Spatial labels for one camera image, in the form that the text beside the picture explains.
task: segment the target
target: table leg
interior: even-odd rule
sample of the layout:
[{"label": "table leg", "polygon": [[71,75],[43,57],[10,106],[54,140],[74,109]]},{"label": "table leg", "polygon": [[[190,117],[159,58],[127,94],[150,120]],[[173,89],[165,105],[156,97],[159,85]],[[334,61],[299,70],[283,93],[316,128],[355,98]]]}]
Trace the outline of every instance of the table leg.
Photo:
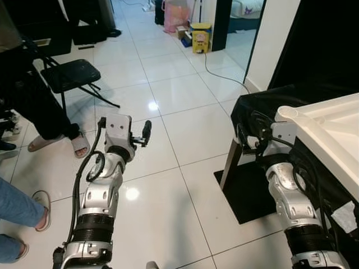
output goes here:
[{"label": "table leg", "polygon": [[231,143],[231,148],[229,149],[227,161],[225,162],[223,175],[219,184],[221,189],[224,188],[227,179],[231,178],[231,176],[233,175],[233,172],[235,171],[238,162],[241,158],[242,152],[243,152],[242,144],[237,143],[233,139]]}]

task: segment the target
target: doorway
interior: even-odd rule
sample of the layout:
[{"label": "doorway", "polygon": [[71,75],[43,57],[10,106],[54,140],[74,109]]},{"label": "doorway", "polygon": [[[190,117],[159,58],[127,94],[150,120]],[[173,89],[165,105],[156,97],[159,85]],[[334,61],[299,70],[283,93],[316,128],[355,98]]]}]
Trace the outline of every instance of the doorway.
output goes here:
[{"label": "doorway", "polygon": [[266,0],[217,1],[213,51],[224,50],[245,72]]}]

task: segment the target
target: black folding chair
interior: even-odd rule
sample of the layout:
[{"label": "black folding chair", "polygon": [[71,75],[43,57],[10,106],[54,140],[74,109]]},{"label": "black folding chair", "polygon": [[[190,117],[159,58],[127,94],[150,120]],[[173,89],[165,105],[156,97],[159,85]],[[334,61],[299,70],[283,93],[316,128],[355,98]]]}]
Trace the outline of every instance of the black folding chair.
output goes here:
[{"label": "black folding chair", "polygon": [[[43,54],[37,45],[28,38],[24,39],[25,46],[34,54],[34,58],[40,58],[44,63],[44,69],[40,71],[43,78],[55,94],[61,94],[62,108],[66,113],[65,92],[72,89],[79,88],[80,90],[113,105],[116,108],[120,108],[119,105],[110,102],[103,98],[97,90],[101,90],[100,87],[93,84],[93,82],[100,80],[100,72],[88,61],[79,59],[72,62],[59,64],[52,57]],[[88,85],[93,91],[84,88]]]}]

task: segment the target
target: black pants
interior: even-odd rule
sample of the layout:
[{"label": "black pants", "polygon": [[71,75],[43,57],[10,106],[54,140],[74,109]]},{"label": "black pants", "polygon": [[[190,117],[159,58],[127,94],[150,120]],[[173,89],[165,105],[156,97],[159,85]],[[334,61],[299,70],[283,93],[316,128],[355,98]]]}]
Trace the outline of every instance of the black pants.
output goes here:
[{"label": "black pants", "polygon": [[21,48],[0,53],[0,98],[4,108],[31,121],[46,140],[61,134],[72,140],[79,135],[79,126],[71,124]]}]

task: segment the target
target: white tile floor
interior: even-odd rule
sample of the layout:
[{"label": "white tile floor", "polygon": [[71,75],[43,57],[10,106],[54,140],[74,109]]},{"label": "white tile floor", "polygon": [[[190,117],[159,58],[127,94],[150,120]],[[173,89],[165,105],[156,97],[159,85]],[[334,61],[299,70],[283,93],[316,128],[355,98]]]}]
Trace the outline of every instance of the white tile floor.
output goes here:
[{"label": "white tile floor", "polygon": [[[290,268],[277,216],[239,225],[213,176],[224,168],[232,139],[228,115],[245,92],[206,73],[203,55],[191,54],[165,34],[153,23],[153,13],[114,3],[121,36],[89,50],[73,45],[71,54],[57,57],[61,62],[89,60],[102,73],[98,84],[103,95],[121,105],[120,110],[111,108],[77,90],[66,94],[68,115],[90,143],[96,121],[109,112],[133,116],[138,135],[146,119],[153,123],[148,147],[138,149],[124,174],[111,265],[144,268],[156,260],[162,269]],[[225,52],[208,54],[208,65],[219,75],[243,79],[244,70]],[[69,197],[81,160],[68,140],[29,153],[26,147],[37,131],[25,120],[21,125],[18,149],[0,155],[0,175],[26,194],[48,191],[53,220],[44,233],[0,221],[0,233],[16,234],[30,244],[24,260],[1,268],[45,269],[67,236]],[[135,200],[129,196],[134,192]],[[282,245],[273,247],[278,242]]]}]

